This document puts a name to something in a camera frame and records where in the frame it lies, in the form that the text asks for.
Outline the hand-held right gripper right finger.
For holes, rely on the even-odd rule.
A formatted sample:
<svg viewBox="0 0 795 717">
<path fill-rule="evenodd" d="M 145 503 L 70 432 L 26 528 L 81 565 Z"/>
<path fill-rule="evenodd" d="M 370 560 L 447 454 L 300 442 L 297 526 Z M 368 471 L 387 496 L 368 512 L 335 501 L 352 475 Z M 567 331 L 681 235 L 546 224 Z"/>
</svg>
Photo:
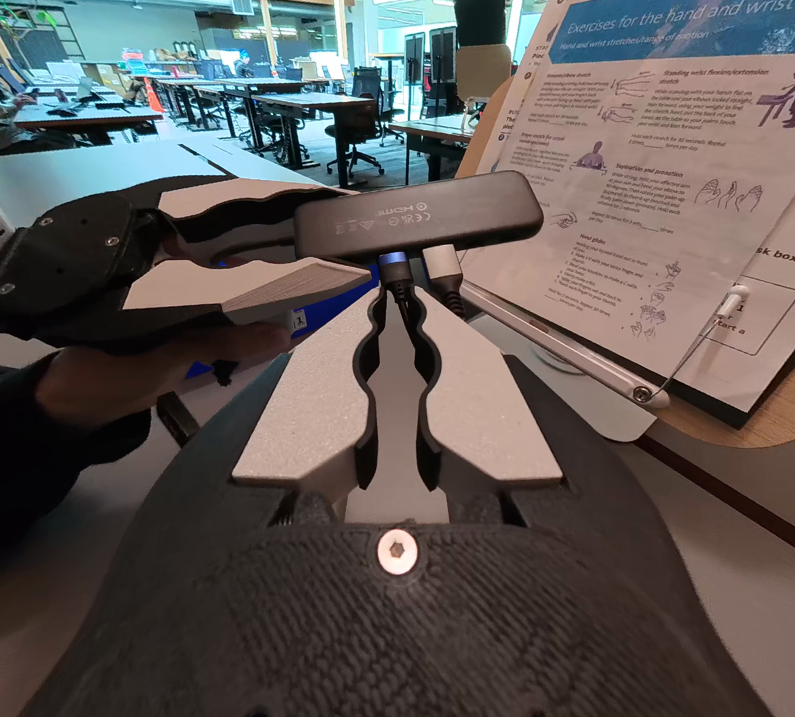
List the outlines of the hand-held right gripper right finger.
<svg viewBox="0 0 795 717">
<path fill-rule="evenodd" d="M 420 287 L 412 290 L 417 467 L 430 491 L 508 492 L 563 481 L 500 349 Z"/>
</svg>

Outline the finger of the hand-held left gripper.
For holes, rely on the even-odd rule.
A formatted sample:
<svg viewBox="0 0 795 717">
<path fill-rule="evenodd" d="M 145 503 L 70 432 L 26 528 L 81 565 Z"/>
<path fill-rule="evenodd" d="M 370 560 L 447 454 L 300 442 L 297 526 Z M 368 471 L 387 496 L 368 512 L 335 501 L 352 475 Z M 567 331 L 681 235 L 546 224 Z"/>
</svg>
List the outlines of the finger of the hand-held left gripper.
<svg viewBox="0 0 795 717">
<path fill-rule="evenodd" d="M 161 240 L 166 246 L 210 243 L 292 245 L 293 215 L 313 201 L 356 195 L 349 189 L 284 180 L 233 178 L 162 194 Z"/>
<path fill-rule="evenodd" d="M 207 268 L 169 259 L 130 288 L 123 315 L 167 308 L 223 314 L 235 325 L 283 320 L 295 309 L 367 284 L 368 268 L 308 257 L 290 263 L 251 261 Z"/>
</svg>

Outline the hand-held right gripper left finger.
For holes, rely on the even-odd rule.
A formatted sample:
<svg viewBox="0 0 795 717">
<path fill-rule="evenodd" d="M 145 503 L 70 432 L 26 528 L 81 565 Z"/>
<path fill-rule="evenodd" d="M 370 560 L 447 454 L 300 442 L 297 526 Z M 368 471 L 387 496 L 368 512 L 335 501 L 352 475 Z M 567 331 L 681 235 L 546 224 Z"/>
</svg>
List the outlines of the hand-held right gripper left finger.
<svg viewBox="0 0 795 717">
<path fill-rule="evenodd" d="M 366 489 L 378 458 L 374 395 L 386 293 L 376 288 L 298 345 L 232 472 L 288 491 Z"/>
</svg>

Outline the blue plastic bin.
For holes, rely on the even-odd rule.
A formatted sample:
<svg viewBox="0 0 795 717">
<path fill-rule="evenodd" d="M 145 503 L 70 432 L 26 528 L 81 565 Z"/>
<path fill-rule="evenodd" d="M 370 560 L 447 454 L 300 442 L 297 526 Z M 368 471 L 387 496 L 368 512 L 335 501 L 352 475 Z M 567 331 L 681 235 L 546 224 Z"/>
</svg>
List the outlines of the blue plastic bin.
<svg viewBox="0 0 795 717">
<path fill-rule="evenodd" d="M 371 278 L 365 284 L 353 287 L 345 293 L 326 298 L 323 301 L 293 309 L 291 344 L 295 346 L 301 342 L 304 337 L 317 332 L 337 315 L 353 305 L 360 297 L 367 294 L 372 289 L 377 288 L 380 285 L 377 266 L 371 265 L 369 270 Z M 237 367 L 245 369 L 267 360 L 266 356 L 263 357 L 262 354 L 258 354 L 247 358 L 242 365 L 238 362 Z M 208 366 L 201 362 L 194 362 L 185 374 L 184 381 L 191 384 L 199 383 L 203 382 L 203 379 L 206 380 L 207 377 L 212 379 L 213 374 L 214 371 L 212 366 Z"/>
</svg>

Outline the braided cable blue-ringed plug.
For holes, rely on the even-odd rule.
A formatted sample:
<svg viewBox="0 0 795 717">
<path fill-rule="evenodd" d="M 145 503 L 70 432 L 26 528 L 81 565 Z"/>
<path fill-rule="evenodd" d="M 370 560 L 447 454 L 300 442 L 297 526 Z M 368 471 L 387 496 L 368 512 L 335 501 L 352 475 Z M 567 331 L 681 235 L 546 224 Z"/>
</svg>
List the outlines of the braided cable blue-ringed plug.
<svg viewBox="0 0 795 717">
<path fill-rule="evenodd" d="M 380 255 L 378 270 L 382 286 L 392 295 L 409 340 L 416 350 L 417 345 L 422 343 L 419 329 L 424 309 L 415 293 L 410 260 L 403 252 Z"/>
</svg>

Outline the slim dark grey usb hub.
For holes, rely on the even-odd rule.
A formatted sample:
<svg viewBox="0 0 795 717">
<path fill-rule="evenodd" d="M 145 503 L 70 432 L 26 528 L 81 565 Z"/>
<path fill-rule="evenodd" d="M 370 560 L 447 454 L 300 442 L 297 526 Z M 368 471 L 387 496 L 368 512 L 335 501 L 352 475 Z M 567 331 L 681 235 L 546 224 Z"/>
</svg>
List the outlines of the slim dark grey usb hub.
<svg viewBox="0 0 795 717">
<path fill-rule="evenodd" d="M 297 258 L 370 262 L 379 255 L 522 241 L 544 223 L 528 180 L 505 171 L 313 201 L 293 215 Z"/>
</svg>

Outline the long wooden office desk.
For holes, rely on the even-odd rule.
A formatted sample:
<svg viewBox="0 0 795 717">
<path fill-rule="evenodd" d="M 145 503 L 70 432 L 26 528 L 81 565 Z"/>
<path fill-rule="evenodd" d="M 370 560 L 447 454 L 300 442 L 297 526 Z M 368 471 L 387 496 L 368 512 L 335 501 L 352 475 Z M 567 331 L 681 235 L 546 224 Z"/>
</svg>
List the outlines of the long wooden office desk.
<svg viewBox="0 0 795 717">
<path fill-rule="evenodd" d="M 260 103 L 264 109 L 282 118 L 284 144 L 287 167 L 294 171 L 317 167 L 316 163 L 304 164 L 297 135 L 296 122 L 299 119 L 312 119 L 315 112 L 330 113 L 342 106 L 376 100 L 372 97 L 349 97 L 320 93 L 299 94 L 255 94 L 253 101 Z"/>
</svg>

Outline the black office chair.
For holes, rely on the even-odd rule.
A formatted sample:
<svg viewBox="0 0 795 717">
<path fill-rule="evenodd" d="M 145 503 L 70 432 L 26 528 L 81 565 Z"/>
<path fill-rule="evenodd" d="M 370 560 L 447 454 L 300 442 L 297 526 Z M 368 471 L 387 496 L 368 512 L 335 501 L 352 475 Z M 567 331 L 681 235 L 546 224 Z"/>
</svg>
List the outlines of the black office chair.
<svg viewBox="0 0 795 717">
<path fill-rule="evenodd" d="M 337 168 L 339 186 L 348 189 L 353 167 L 360 161 L 373 166 L 378 175 L 384 175 L 382 164 L 372 155 L 359 151 L 359 146 L 379 137 L 380 121 L 373 100 L 349 104 L 332 111 L 334 122 L 325 130 L 335 141 L 336 157 L 326 165 L 328 174 Z"/>
</svg>

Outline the black standing screen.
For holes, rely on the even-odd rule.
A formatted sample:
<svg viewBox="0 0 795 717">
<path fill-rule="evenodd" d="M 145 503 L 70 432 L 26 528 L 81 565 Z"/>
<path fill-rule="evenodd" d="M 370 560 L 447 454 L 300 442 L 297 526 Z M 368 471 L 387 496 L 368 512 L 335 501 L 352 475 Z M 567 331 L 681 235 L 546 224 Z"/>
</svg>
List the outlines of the black standing screen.
<svg viewBox="0 0 795 717">
<path fill-rule="evenodd" d="M 506 41 L 506 0 L 452 0 L 459 48 Z"/>
</svg>

